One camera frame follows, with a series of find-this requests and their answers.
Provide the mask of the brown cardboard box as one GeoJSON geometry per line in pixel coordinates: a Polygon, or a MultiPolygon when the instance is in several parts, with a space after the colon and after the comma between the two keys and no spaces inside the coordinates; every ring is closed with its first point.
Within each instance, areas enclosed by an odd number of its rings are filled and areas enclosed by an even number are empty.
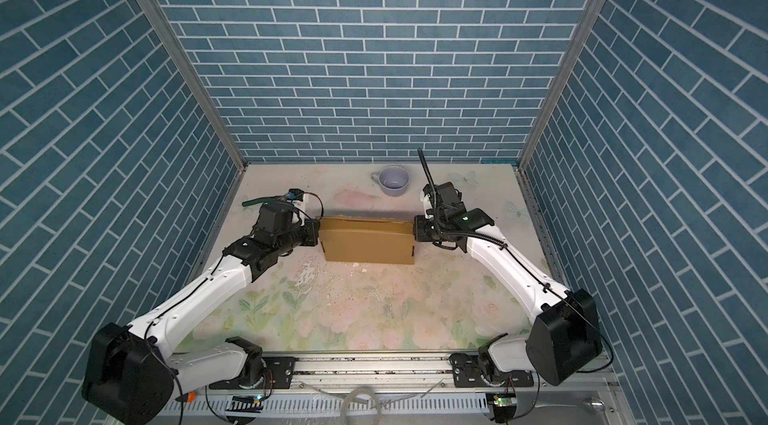
{"type": "Polygon", "coordinates": [[[319,241],[328,262],[415,263],[416,241],[409,221],[326,217],[321,220],[319,241]]]}

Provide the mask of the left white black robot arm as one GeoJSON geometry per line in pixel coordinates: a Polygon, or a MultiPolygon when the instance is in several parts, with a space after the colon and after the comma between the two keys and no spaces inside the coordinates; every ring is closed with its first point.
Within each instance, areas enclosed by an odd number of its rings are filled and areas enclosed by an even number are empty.
{"type": "Polygon", "coordinates": [[[93,337],[81,393],[124,424],[146,424],[172,399],[221,381],[245,389],[268,378],[262,348],[244,338],[189,355],[183,339],[219,305],[261,277],[295,248],[319,242],[319,220],[306,211],[306,192],[260,199],[251,231],[228,245],[214,263],[151,311],[121,326],[104,325],[93,337]]]}

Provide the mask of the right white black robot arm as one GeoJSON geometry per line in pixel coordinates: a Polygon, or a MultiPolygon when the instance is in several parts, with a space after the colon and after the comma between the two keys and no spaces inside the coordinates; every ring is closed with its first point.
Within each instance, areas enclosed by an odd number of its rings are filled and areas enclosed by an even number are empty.
{"type": "Polygon", "coordinates": [[[447,242],[484,265],[516,298],[531,322],[526,338],[499,336],[478,350],[484,374],[530,370],[559,385],[603,350],[594,298],[572,291],[527,259],[479,208],[468,210],[450,182],[427,184],[424,213],[414,218],[414,238],[443,248],[447,242]]]}

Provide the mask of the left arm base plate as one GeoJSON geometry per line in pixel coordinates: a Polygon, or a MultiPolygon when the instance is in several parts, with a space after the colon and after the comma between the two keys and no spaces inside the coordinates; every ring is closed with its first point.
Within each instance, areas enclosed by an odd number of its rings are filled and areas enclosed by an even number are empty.
{"type": "Polygon", "coordinates": [[[212,383],[212,390],[248,390],[257,389],[269,392],[272,390],[287,390],[291,387],[297,358],[293,356],[266,356],[258,368],[253,384],[244,385],[240,380],[230,379],[212,383]]]}

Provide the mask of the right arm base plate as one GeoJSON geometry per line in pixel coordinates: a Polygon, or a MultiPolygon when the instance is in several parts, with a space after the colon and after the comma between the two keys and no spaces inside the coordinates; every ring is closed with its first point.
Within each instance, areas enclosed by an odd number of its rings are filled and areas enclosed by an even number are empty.
{"type": "Polygon", "coordinates": [[[455,352],[449,356],[448,362],[456,388],[534,386],[534,378],[529,371],[502,372],[487,354],[455,352]]]}

